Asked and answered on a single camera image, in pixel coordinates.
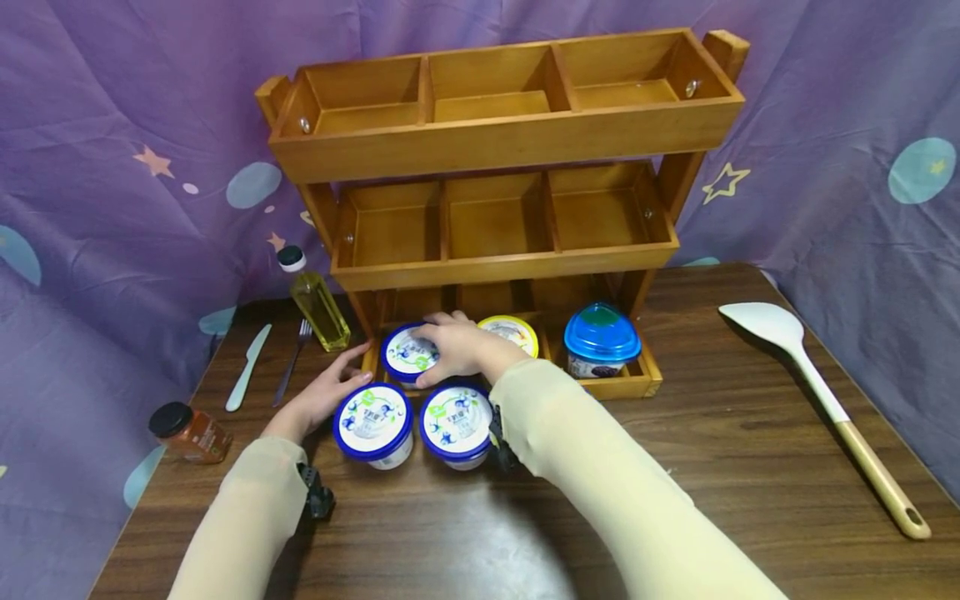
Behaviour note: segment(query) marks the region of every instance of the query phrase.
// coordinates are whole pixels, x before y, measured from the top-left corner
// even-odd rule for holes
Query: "hand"
[[[411,335],[425,338],[440,351],[440,360],[417,379],[418,388],[436,385],[454,375],[481,372],[491,384],[513,364],[530,358],[519,346],[477,327],[463,312],[435,313]]]
[[[344,350],[332,365],[276,413],[262,436],[279,436],[302,444],[303,438],[316,431],[337,410],[341,400],[370,383],[372,373],[349,365],[368,349],[370,342]]]

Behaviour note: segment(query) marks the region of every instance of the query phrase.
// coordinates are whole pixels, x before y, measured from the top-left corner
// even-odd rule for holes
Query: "blue lid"
[[[570,319],[564,344],[567,351],[598,363],[627,362],[640,354],[634,324],[604,302],[591,304]]]
[[[380,364],[390,377],[400,383],[416,383],[417,377],[437,364],[440,352],[433,342],[415,338],[410,332],[423,323],[398,327],[380,345]]]
[[[486,392],[472,385],[444,386],[420,409],[420,438],[445,461],[462,463],[490,447],[492,419]]]
[[[358,461],[386,458],[414,426],[410,398],[397,386],[373,382],[347,396],[333,419],[333,438],[344,454]]]

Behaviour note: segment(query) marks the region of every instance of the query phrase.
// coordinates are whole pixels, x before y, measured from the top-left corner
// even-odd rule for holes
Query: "fork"
[[[309,321],[304,319],[300,322],[300,333],[297,334],[297,349],[294,350],[294,355],[290,358],[290,364],[287,365],[287,372],[284,373],[283,378],[280,379],[280,387],[276,389],[276,397],[274,397],[275,408],[283,401],[283,395],[287,392],[287,384],[290,383],[290,374],[293,373],[294,365],[297,364],[297,357],[300,356],[303,345],[307,343],[311,335],[313,335],[313,327],[310,326]]]

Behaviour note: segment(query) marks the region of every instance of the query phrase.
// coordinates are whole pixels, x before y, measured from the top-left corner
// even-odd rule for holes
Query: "human arm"
[[[337,357],[237,458],[190,541],[169,598],[263,598],[276,559],[303,511],[307,489],[297,463],[307,459],[300,445],[344,397],[370,382],[369,372],[348,365],[368,348],[365,344]]]
[[[462,313],[428,320],[422,333],[439,347],[441,371],[425,373],[424,383],[470,372],[490,380],[504,440],[593,526],[632,598],[784,597],[566,373],[512,351]]]

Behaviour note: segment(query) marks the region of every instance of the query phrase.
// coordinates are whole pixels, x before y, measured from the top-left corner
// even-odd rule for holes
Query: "wooden tabletop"
[[[813,362],[933,530],[927,541],[903,537],[792,366],[718,316],[720,304],[745,300],[785,304],[747,266],[658,274],[641,325],[663,385],[655,398],[607,408],[789,597],[960,597],[960,511],[808,334]],[[228,459],[196,467],[163,457],[91,598],[166,597],[223,476],[274,413],[298,322],[287,301],[238,311],[193,400],[235,434]],[[274,330],[247,398],[228,414],[223,405],[244,352],[265,323]],[[291,393],[328,361],[309,345]],[[317,442],[314,465],[339,504],[329,524],[301,527],[267,597],[623,596],[600,540],[561,494],[529,474],[504,475],[492,462],[455,472],[419,442],[401,468],[378,472],[345,459],[328,431]]]

